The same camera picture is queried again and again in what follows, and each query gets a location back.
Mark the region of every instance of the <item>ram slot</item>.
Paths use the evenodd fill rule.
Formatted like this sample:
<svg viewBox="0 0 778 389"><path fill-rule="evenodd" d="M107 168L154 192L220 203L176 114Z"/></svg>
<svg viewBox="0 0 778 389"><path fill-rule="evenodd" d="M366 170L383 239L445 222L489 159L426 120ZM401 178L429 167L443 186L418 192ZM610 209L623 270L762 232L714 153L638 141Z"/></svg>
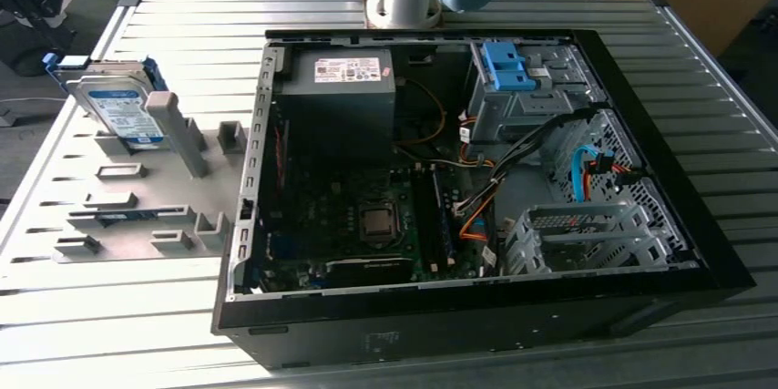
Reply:
<svg viewBox="0 0 778 389"><path fill-rule="evenodd" d="M411 189L414 191L414 213L425 270L438 273L446 270L447 257L435 179L427 169L411 172Z"/></svg>
<svg viewBox="0 0 778 389"><path fill-rule="evenodd" d="M443 203L443 186L441 184L441 172L433 171L433 182L435 184L435 199L438 200L438 211L441 221L441 234L443 240L443 249L446 254L446 265L453 266L454 259L454 240L451 239L451 220L449 219L449 210Z"/></svg>

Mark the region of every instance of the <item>open computer case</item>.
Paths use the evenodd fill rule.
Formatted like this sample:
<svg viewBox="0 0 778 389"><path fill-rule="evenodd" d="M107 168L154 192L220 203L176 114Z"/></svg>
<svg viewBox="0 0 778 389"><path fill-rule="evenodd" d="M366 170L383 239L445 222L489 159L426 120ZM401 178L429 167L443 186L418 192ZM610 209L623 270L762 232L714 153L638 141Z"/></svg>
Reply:
<svg viewBox="0 0 778 389"><path fill-rule="evenodd" d="M623 336L754 283L594 31L267 33L212 330L267 368Z"/></svg>

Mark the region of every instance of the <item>motherboard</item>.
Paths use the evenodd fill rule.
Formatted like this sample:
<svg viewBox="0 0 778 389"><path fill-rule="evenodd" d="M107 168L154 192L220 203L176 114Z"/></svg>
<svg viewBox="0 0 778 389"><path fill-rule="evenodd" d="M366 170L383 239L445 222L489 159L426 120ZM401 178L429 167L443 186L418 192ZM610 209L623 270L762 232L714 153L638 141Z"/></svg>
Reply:
<svg viewBox="0 0 778 389"><path fill-rule="evenodd" d="M457 239L450 166L303 171L286 183L283 225L260 277L270 291L475 278L478 241Z"/></svg>

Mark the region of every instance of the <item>aluminum extrusion table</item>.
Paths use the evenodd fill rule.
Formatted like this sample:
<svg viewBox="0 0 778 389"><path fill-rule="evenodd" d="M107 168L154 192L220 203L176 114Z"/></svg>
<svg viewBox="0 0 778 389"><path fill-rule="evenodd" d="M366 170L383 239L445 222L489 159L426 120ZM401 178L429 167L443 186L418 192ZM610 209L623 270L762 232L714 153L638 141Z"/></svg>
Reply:
<svg viewBox="0 0 778 389"><path fill-rule="evenodd" d="M271 375L211 335L218 258L48 259L51 229L86 184L79 163L104 159L79 149L86 119L70 99L0 222L3 387L778 385L778 135L670 9L649 0L497 0L446 23L601 32L757 288L615 341ZM344 27L362 27L354 0L143 0L118 8L96 54L150 54L207 128L248 119L267 29ZM75 178L52 178L63 174Z"/></svg>

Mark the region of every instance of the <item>blue hard drive label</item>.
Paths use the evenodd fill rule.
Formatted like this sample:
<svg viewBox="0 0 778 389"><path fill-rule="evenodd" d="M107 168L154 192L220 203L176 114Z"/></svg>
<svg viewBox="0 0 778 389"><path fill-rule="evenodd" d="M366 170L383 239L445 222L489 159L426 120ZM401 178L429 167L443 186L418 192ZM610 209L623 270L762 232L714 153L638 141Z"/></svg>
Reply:
<svg viewBox="0 0 778 389"><path fill-rule="evenodd" d="M140 97L135 90L99 90L90 91L88 95L99 99L135 99Z"/></svg>
<svg viewBox="0 0 778 389"><path fill-rule="evenodd" d="M146 112L144 95L136 90L91 90L92 107L103 122L132 148L158 148L163 139L155 118Z"/></svg>

